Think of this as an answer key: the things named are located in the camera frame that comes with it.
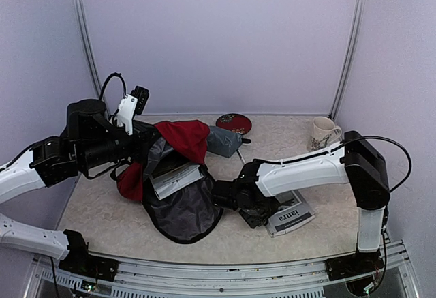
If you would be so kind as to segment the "ianra magazine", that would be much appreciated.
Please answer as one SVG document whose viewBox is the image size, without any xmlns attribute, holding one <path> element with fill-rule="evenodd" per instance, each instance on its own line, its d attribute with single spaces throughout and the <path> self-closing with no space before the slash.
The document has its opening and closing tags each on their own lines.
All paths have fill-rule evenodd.
<svg viewBox="0 0 436 298">
<path fill-rule="evenodd" d="M 315 212 L 298 190 L 284 192 L 276 197 L 277 211 L 269 217 L 266 230 L 271 237 L 290 233 L 315 218 Z"/>
</svg>

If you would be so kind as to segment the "white paper book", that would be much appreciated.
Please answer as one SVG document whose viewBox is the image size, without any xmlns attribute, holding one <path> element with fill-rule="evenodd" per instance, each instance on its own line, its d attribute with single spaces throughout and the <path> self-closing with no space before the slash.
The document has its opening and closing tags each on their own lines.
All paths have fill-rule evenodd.
<svg viewBox="0 0 436 298">
<path fill-rule="evenodd" d="M 199 164 L 186 163 L 158 177 L 150 176 L 155 194 L 163 200 L 184 187 L 202 179 L 204 175 Z"/>
</svg>

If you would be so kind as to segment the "red student backpack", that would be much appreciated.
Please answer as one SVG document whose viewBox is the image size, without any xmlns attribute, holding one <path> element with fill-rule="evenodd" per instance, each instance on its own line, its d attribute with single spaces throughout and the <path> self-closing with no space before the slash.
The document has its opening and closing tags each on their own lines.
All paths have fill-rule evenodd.
<svg viewBox="0 0 436 298">
<path fill-rule="evenodd" d="M 121 173 L 112 171 L 121 196 L 142 203 L 155 228 L 169 240 L 193 244 L 211 233 L 223 210 L 213 203 L 213 176 L 204 164 L 210 128 L 193 121 L 161 121 L 153 126 L 159 135 L 152 141 L 145 162 L 132 162 Z M 155 179 L 188 163 L 196 166 L 197 179 L 165 198 L 155 191 Z"/>
</svg>

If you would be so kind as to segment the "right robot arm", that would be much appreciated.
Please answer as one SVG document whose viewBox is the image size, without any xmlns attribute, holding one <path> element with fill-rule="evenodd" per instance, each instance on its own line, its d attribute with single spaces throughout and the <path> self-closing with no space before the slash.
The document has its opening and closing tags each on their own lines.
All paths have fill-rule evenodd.
<svg viewBox="0 0 436 298">
<path fill-rule="evenodd" d="M 320 185 L 349 184 L 358 208 L 357 252 L 348 266 L 363 273 L 375 262 L 387 206 L 386 161 L 371 144 L 372 136 L 348 131 L 328 147 L 294 158 L 246 163 L 237 178 L 217 181 L 212 189 L 216 206 L 237 211 L 251 228 L 265 226 L 272 236 L 284 235 L 310 218 L 288 207 L 290 193 Z"/>
</svg>

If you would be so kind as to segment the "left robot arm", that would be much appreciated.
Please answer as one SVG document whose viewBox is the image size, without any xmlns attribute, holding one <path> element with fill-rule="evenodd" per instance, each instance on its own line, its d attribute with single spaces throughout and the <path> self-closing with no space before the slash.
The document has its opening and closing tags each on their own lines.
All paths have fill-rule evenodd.
<svg viewBox="0 0 436 298">
<path fill-rule="evenodd" d="M 70 104 L 62 135 L 33 143 L 1 167 L 1 202 L 78 175 L 88 177 L 90 169 L 103 164 L 116 168 L 145 162 L 160 133 L 154 125 L 134 120 L 136 99 L 128 96 L 127 100 L 133 105 L 116 125 L 105 117 L 103 101 L 86 99 Z M 2 215 L 1 244 L 56 260 L 67 258 L 82 274 L 95 268 L 95 258 L 75 231 L 46 230 Z"/>
</svg>

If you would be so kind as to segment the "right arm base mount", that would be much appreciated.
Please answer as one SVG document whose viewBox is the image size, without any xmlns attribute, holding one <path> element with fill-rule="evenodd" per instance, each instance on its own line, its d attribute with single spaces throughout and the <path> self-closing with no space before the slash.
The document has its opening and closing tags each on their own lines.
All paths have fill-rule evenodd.
<svg viewBox="0 0 436 298">
<path fill-rule="evenodd" d="M 375 252 L 356 250 L 351 254 L 328 258 L 325 261 L 326 273 L 330 281 L 342 280 L 384 268 L 386 259 L 378 248 Z"/>
</svg>

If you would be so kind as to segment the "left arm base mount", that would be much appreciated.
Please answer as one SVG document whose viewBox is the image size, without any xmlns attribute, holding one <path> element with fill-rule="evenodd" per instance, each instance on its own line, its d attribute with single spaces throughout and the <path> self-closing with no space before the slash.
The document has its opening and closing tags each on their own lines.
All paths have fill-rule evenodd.
<svg viewBox="0 0 436 298">
<path fill-rule="evenodd" d="M 64 230 L 67 237 L 67 256 L 59 261 L 59 269 L 88 278 L 113 282 L 119 262 L 113 258 L 89 253 L 83 236 L 73 230 Z"/>
</svg>

